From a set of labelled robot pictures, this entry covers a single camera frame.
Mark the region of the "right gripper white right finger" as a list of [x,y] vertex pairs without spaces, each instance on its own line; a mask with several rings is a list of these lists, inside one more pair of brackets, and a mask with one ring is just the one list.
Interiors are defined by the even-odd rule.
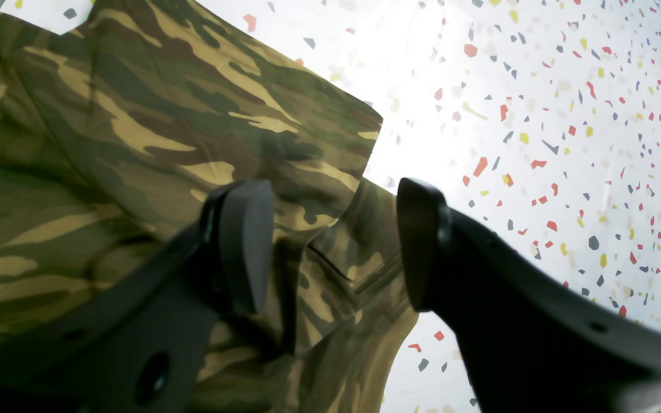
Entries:
[[661,334],[588,303],[424,181],[396,197],[407,295],[451,328],[482,412],[661,412]]

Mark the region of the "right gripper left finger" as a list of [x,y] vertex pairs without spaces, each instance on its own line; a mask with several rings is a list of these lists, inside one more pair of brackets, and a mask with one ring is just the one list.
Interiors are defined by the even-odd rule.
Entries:
[[0,344],[0,412],[182,412],[223,317],[265,306],[274,197],[237,181],[115,287]]

